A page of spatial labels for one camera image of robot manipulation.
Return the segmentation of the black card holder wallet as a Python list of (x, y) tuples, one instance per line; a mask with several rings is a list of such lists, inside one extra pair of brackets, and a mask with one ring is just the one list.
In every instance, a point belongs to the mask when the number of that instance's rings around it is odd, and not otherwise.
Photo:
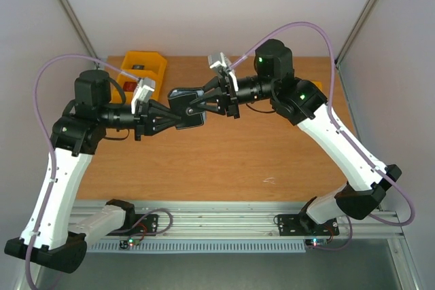
[(205, 124), (205, 111), (190, 104), (202, 95), (204, 91), (200, 88), (174, 88), (168, 93), (171, 112), (181, 118), (175, 125), (177, 130), (196, 128)]

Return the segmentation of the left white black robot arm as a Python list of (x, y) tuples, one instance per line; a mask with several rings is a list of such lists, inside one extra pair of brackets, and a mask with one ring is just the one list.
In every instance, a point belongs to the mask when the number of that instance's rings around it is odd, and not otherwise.
[(179, 121), (167, 107), (152, 100), (156, 83), (150, 78), (138, 79), (132, 99), (122, 95), (121, 103), (111, 102), (112, 88), (123, 91), (102, 70), (84, 71), (75, 80), (75, 96), (52, 127), (48, 166), (37, 203), (21, 235), (6, 242), (6, 255), (72, 273), (88, 247), (105, 236), (156, 233), (156, 229), (142, 224), (154, 212), (140, 216), (134, 204), (116, 199), (69, 225), (78, 188), (107, 130), (132, 131), (140, 140)]

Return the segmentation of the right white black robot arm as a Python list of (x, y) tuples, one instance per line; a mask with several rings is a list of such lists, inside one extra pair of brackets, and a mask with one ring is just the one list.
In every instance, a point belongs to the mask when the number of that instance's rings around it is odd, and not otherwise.
[(255, 77), (236, 79), (224, 55), (210, 56), (209, 66), (216, 76), (184, 113), (208, 111), (238, 117), (239, 105), (267, 98), (275, 113), (309, 135), (346, 176), (342, 187), (303, 206), (296, 222), (306, 234), (314, 234), (325, 222), (342, 215), (363, 220), (402, 174), (395, 164), (386, 165), (372, 156), (350, 134), (313, 82), (295, 77), (292, 51), (283, 42), (268, 39), (256, 49)]

